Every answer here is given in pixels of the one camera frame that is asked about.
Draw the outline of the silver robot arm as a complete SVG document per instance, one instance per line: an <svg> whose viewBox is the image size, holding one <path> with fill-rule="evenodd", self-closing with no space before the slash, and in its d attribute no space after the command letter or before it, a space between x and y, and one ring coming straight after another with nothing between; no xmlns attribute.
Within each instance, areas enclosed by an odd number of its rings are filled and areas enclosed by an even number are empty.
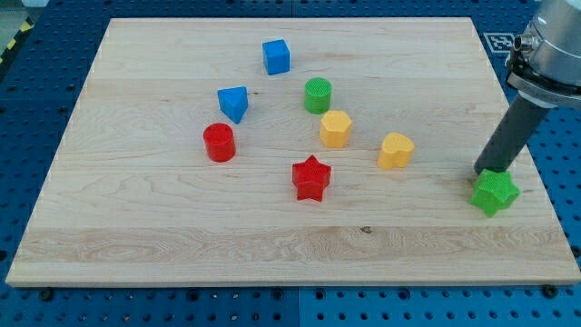
<svg viewBox="0 0 581 327"><path fill-rule="evenodd" d="M580 108L580 1L544 0L506 62L507 83L553 106Z"/></svg>

